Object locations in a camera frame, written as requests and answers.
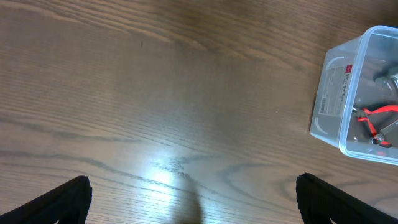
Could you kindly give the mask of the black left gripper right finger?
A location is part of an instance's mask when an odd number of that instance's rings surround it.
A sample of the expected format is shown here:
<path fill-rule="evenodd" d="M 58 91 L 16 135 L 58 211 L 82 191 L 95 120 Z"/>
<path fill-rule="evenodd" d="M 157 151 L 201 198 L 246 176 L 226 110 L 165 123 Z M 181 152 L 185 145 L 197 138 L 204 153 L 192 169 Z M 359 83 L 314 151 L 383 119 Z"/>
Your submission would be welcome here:
<path fill-rule="evenodd" d="M 296 194 L 304 224 L 397 224 L 396 218 L 309 173 L 297 177 Z"/>

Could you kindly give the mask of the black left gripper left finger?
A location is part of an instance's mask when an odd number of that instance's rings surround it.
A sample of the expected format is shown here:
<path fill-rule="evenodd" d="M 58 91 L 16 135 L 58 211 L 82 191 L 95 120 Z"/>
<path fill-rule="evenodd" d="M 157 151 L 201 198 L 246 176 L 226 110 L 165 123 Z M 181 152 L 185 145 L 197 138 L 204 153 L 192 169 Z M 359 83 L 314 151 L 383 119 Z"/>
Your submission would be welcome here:
<path fill-rule="evenodd" d="M 92 200 L 87 176 L 78 176 L 1 215 L 3 224 L 85 224 Z"/>

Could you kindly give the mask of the silver wrench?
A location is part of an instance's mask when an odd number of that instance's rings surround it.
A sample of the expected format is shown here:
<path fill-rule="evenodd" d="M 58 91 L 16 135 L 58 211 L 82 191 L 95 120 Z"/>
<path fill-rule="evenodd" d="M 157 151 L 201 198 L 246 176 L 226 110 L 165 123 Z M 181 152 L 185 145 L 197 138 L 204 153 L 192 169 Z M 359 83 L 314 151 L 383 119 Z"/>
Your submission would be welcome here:
<path fill-rule="evenodd" d="M 397 131 L 397 121 L 389 124 L 388 126 L 380 129 L 379 131 L 373 126 L 373 124 L 368 122 L 369 129 L 371 131 L 371 138 L 369 143 L 372 145 L 377 145 L 385 148 L 392 147 L 392 144 L 387 141 L 387 135 L 392 134 L 394 131 Z"/>

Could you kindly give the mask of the red handled pliers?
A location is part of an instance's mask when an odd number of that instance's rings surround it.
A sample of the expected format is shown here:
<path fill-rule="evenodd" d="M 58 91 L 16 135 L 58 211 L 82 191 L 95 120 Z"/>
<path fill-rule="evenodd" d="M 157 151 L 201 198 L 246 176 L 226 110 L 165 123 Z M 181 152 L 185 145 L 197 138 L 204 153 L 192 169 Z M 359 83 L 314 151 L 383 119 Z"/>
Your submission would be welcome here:
<path fill-rule="evenodd" d="M 397 112 L 397 105 L 386 105 L 382 106 L 376 110 L 369 110 L 367 108 L 357 109 L 353 107 L 353 113 L 358 118 L 358 121 L 365 122 L 368 126 L 368 129 L 371 133 L 371 138 L 369 139 L 369 143 L 376 146 L 381 146 L 385 148 L 391 148 L 392 144 L 387 140 L 387 135 L 397 129 L 397 121 L 383 127 L 380 130 L 377 130 L 372 124 L 369 117 L 375 114 L 382 114 L 387 112 Z"/>

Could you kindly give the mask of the clear plastic storage container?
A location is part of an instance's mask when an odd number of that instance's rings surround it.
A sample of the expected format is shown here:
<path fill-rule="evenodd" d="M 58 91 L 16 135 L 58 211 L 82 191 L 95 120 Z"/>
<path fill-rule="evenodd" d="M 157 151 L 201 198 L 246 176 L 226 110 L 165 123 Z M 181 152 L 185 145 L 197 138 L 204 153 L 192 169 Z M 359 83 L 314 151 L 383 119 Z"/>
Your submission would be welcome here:
<path fill-rule="evenodd" d="M 325 56 L 313 108 L 310 133 L 344 155 L 397 164 L 397 131 L 387 135 L 391 148 L 369 143 L 371 133 L 353 113 L 397 105 L 397 91 L 377 86 L 374 78 L 397 65 L 397 29 L 374 26 L 363 35 L 330 49 Z M 377 130 L 397 121 L 397 112 L 369 117 Z"/>

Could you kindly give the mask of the claw hammer orange black handle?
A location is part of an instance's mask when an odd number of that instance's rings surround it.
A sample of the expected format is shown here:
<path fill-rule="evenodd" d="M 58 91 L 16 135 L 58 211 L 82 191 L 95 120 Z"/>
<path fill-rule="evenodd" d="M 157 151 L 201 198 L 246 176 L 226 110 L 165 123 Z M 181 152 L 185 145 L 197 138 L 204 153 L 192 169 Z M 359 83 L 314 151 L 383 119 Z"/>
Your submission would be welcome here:
<path fill-rule="evenodd" d="M 393 65 L 374 78 L 377 86 L 397 91 L 397 65 Z"/>

